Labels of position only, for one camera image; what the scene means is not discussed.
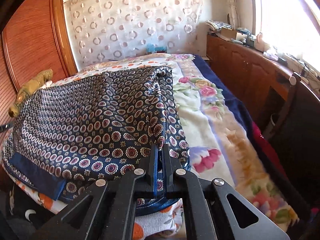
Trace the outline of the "stack of folded cloths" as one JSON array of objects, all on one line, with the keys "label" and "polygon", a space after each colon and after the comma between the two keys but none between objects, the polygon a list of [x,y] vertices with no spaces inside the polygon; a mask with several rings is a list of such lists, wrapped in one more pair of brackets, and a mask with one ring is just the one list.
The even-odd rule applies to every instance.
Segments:
[{"label": "stack of folded cloths", "polygon": [[206,20],[206,25],[208,25],[212,31],[220,31],[222,28],[233,29],[232,25],[221,21]]}]

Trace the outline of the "cardboard box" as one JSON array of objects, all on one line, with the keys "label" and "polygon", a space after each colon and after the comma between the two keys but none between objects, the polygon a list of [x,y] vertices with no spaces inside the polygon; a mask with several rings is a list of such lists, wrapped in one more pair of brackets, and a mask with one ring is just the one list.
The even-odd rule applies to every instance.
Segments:
[{"label": "cardboard box", "polygon": [[237,31],[234,29],[221,28],[220,36],[224,40],[236,40]]}]

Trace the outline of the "circle pattern sheer curtain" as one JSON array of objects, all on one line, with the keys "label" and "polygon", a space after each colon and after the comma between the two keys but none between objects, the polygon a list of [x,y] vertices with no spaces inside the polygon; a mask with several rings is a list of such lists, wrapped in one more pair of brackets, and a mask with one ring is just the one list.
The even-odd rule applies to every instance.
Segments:
[{"label": "circle pattern sheer curtain", "polygon": [[193,51],[202,0],[68,0],[64,3],[79,68],[144,55]]}]

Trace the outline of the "navy patterned shirt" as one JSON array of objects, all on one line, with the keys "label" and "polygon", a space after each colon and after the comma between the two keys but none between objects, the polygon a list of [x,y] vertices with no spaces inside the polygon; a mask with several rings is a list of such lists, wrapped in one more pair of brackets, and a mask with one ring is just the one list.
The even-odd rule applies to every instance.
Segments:
[{"label": "navy patterned shirt", "polygon": [[189,145],[167,65],[103,72],[39,89],[5,139],[5,170],[52,200],[69,203],[94,181],[121,178],[152,146],[190,168]]}]

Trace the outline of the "wooden slatted wardrobe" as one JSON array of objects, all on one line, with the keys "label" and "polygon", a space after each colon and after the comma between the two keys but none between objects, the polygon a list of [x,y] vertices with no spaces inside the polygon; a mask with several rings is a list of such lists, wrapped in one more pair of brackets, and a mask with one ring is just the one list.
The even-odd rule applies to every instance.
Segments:
[{"label": "wooden slatted wardrobe", "polygon": [[1,32],[1,125],[20,87],[52,69],[53,81],[77,73],[69,42],[63,0],[25,0]]}]

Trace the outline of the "dark chair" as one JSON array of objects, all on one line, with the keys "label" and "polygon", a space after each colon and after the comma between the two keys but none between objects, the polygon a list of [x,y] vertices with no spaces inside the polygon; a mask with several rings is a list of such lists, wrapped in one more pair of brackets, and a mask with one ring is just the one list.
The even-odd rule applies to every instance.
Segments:
[{"label": "dark chair", "polygon": [[319,208],[319,98],[299,74],[289,82],[287,101],[266,139],[289,181],[289,189],[281,186],[281,192],[298,217],[308,220]]}]

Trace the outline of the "orange print white blanket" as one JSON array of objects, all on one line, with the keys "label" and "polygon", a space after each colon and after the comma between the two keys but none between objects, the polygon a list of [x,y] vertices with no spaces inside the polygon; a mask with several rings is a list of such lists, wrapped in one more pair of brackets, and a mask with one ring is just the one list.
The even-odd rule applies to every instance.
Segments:
[{"label": "orange print white blanket", "polygon": [[95,236],[108,212],[152,213],[172,204],[170,164],[189,167],[172,70],[103,72],[40,89],[22,105],[4,146],[6,166],[33,189],[69,203],[56,221]]}]

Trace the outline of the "floral plush blanket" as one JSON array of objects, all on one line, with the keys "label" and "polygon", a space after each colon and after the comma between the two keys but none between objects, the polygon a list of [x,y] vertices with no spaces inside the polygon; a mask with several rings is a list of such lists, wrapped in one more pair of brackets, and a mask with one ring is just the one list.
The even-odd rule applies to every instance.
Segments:
[{"label": "floral plush blanket", "polygon": [[295,208],[278,190],[249,140],[249,133],[227,106],[227,90],[208,80],[190,54],[151,54],[97,63],[83,75],[138,67],[172,68],[174,99],[190,147],[192,171],[200,178],[220,177],[281,229],[299,221]]}]

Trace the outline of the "white side curtain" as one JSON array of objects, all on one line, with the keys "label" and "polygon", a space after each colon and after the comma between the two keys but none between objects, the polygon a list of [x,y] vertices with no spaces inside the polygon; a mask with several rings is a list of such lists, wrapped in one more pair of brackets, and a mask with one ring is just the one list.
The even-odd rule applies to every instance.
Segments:
[{"label": "white side curtain", "polygon": [[236,6],[236,0],[227,0],[227,4],[229,7],[229,21],[230,25],[233,26],[234,29],[240,27],[239,25],[239,15]]}]

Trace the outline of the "window with wooden frame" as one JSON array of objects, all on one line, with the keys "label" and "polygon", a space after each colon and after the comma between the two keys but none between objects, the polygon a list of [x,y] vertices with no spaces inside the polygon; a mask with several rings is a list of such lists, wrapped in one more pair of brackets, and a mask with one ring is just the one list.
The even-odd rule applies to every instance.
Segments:
[{"label": "window with wooden frame", "polygon": [[319,7],[313,0],[255,0],[263,41],[319,70]]}]

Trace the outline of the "teal tissue box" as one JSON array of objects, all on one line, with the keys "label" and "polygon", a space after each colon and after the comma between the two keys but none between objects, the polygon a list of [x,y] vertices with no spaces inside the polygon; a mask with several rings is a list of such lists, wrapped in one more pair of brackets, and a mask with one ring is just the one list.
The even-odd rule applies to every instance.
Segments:
[{"label": "teal tissue box", "polygon": [[156,46],[154,44],[148,43],[146,45],[146,53],[147,54],[167,53],[167,47],[166,46]]}]

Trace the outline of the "yellow embroidered cloth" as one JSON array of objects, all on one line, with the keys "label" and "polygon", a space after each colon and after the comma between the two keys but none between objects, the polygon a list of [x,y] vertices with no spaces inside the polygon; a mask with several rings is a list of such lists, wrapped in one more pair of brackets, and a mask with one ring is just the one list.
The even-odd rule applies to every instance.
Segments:
[{"label": "yellow embroidered cloth", "polygon": [[25,100],[31,97],[38,89],[40,89],[46,82],[51,81],[53,77],[53,70],[47,69],[39,72],[35,77],[24,83],[17,93],[16,100],[8,109],[8,115],[11,118],[16,118],[23,107]]}]

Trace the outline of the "long wooden cabinet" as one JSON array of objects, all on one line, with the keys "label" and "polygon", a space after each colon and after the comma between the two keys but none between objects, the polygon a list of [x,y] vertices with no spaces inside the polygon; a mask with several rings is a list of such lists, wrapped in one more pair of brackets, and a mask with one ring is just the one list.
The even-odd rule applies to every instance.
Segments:
[{"label": "long wooden cabinet", "polygon": [[262,53],[207,35],[206,56],[213,72],[241,100],[261,131],[278,114],[289,93],[292,71]]}]

